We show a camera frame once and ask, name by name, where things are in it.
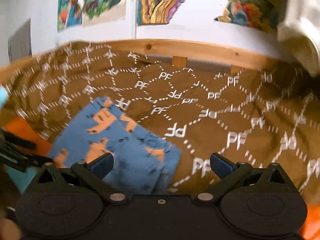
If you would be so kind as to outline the blue pants with orange cars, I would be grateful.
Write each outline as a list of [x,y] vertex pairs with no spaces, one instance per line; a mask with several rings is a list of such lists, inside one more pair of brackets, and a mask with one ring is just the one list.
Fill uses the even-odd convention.
[[123,113],[109,97],[96,98],[74,117],[49,152],[57,167],[87,163],[105,153],[114,165],[103,181],[131,194],[165,192],[182,151]]

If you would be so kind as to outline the brown PF-patterned bedspread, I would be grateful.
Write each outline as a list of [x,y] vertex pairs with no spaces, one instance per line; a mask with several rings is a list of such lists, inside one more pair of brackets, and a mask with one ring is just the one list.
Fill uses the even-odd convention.
[[[319,239],[319,77],[302,67],[210,73],[75,42],[2,69],[1,89],[1,128],[22,126],[17,137],[36,144],[25,152],[50,158],[71,120],[105,96],[182,151],[165,192],[116,189],[125,204],[108,204],[72,165],[44,164],[15,207],[22,239]],[[252,172],[200,204],[220,181],[212,153]]]

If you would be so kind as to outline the anime girl poster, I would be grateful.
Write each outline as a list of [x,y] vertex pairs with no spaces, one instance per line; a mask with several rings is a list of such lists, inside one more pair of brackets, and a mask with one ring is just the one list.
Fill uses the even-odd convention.
[[82,25],[83,0],[58,0],[57,31]]

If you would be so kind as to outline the white hanging garment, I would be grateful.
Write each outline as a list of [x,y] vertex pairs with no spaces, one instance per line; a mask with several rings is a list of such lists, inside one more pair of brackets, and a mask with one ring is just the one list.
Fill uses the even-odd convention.
[[319,76],[319,0],[287,0],[278,41],[310,76]]

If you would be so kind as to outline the dark floral poster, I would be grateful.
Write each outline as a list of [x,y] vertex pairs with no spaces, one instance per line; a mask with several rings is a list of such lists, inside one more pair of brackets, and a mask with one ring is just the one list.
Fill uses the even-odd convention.
[[275,33],[286,0],[226,0],[223,13],[216,17],[219,22]]

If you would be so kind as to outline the wooden bed frame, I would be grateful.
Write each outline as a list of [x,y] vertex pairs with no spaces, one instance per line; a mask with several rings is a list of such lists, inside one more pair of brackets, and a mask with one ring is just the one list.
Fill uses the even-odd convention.
[[116,50],[144,55],[172,57],[175,67],[187,66],[188,59],[213,61],[231,66],[231,72],[244,69],[271,69],[288,63],[253,51],[206,42],[167,39],[137,39],[107,41]]

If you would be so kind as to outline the white wall pipe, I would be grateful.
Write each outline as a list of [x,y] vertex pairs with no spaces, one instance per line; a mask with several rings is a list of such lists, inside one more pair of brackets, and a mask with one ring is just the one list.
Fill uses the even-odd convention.
[[136,39],[136,32],[137,32],[137,7],[138,7],[138,0],[131,0],[132,4],[132,39]]

